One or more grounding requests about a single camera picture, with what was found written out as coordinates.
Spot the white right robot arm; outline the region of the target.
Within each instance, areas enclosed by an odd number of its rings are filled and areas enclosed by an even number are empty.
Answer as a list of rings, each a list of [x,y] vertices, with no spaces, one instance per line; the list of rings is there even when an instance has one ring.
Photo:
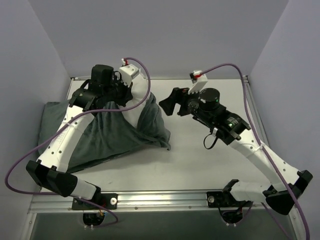
[[[179,105],[179,116],[192,115],[194,120],[209,128],[216,140],[242,154],[269,180],[268,184],[263,184],[233,179],[223,189],[223,203],[232,207],[242,201],[261,202],[281,215],[288,215],[294,200],[304,193],[313,175],[308,170],[300,171],[291,166],[265,143],[255,139],[250,125],[220,104],[217,89],[205,88],[192,94],[189,91],[175,87],[159,106],[171,116]]]

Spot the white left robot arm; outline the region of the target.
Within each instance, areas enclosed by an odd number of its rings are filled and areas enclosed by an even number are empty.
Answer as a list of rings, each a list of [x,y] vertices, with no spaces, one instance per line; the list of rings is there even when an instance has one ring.
[[[58,135],[36,161],[29,161],[26,165],[37,185],[62,197],[82,198],[90,210],[100,206],[101,189],[68,173],[70,159],[97,110],[103,109],[108,102],[125,106],[132,100],[132,81],[139,73],[140,70],[132,64],[117,71],[102,64],[92,68],[91,77],[72,94]]]

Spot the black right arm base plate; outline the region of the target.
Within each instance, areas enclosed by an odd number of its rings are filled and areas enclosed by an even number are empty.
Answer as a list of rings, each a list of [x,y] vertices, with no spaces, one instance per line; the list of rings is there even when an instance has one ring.
[[[224,191],[207,191],[207,205],[209,208],[240,208],[249,207],[250,201],[238,201],[229,193]]]

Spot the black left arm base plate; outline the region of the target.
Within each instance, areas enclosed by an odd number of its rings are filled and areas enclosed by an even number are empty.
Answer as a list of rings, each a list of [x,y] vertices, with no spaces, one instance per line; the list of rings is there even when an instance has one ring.
[[[93,199],[89,201],[105,209],[115,210],[118,204],[118,196],[119,195],[114,192],[100,193],[97,196],[94,196]],[[74,198],[72,201],[71,209],[74,211],[89,211],[98,210],[99,208],[95,205]]]

